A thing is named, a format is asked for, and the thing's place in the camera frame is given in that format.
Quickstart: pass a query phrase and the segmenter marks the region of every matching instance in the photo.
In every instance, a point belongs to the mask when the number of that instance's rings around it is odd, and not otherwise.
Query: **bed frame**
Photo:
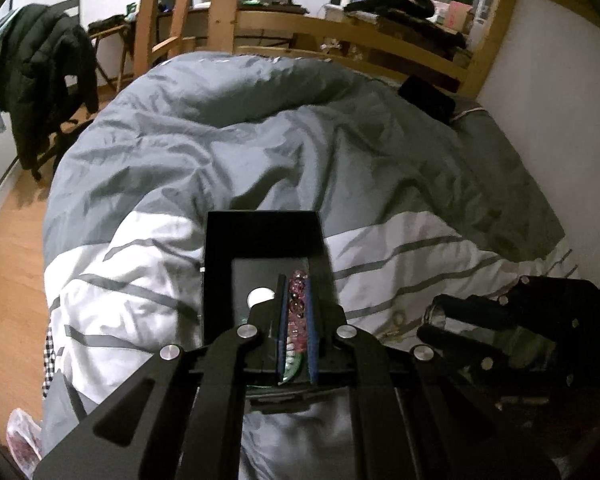
[[[408,77],[382,66],[336,54],[293,48],[235,46],[235,31],[238,28],[275,30],[313,36],[317,39],[318,44],[322,43],[324,38],[335,38],[394,54],[455,79],[459,83],[458,94],[475,98],[489,75],[516,5],[516,0],[494,0],[494,11],[485,25],[482,41],[474,52],[468,67],[463,68],[419,46],[371,28],[282,12],[239,10],[237,1],[211,0],[208,10],[208,40],[206,46],[199,46],[196,44],[196,38],[183,37],[190,0],[175,1],[169,37],[159,44],[152,41],[155,37],[158,0],[141,0],[136,28],[134,77],[146,73],[152,63],[165,54],[171,58],[196,49],[271,57],[317,57],[332,59],[354,70],[370,75],[387,76],[398,82],[403,82]],[[552,1],[576,12],[600,27],[600,19],[588,0]]]

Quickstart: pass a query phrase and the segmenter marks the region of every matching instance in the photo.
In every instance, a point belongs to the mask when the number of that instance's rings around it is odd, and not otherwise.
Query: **wooden bed frame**
[[[588,0],[552,0],[583,16],[600,27],[600,19]],[[504,40],[516,0],[494,0],[491,17],[485,25],[480,45],[475,50],[467,68],[429,52],[419,46],[382,34],[371,28],[350,23],[330,22],[297,14],[263,12],[258,10],[238,10],[238,0],[211,0],[208,11],[208,40],[206,46],[196,44],[196,38],[183,37],[189,13],[190,0],[176,0],[169,37],[159,44],[155,37],[158,0],[141,0],[136,28],[136,48],[134,56],[134,77],[146,73],[152,63],[165,54],[177,56],[196,49],[231,52],[234,54],[259,54],[271,57],[317,57],[332,59],[344,66],[371,75],[382,75],[403,82],[407,75],[335,54],[325,54],[309,50],[277,48],[267,46],[235,46],[235,31],[240,29],[275,30],[293,34],[306,34],[317,39],[324,38],[381,50],[403,59],[414,61],[459,82],[458,94],[475,98],[484,84],[500,45]]]

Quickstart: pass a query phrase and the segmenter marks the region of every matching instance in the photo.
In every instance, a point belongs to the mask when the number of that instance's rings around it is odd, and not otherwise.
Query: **gray duvet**
[[[487,112],[449,127],[335,63],[179,56],[118,95],[54,179],[45,452],[163,345],[200,343],[213,209],[319,212],[347,319],[402,349],[437,294],[495,297],[523,274],[577,275]],[[241,477],[352,478],[346,395],[245,416]]]

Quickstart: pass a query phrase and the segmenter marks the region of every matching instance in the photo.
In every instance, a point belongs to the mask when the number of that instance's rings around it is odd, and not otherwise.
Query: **plastic bag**
[[[20,470],[29,480],[42,459],[40,426],[29,413],[16,408],[7,422],[7,447]]]

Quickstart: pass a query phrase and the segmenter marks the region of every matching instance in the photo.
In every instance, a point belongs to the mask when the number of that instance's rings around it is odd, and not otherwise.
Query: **wooden floor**
[[[52,161],[43,180],[29,171],[0,210],[0,442],[11,410],[42,419],[43,349],[48,309],[43,284],[42,219]]]

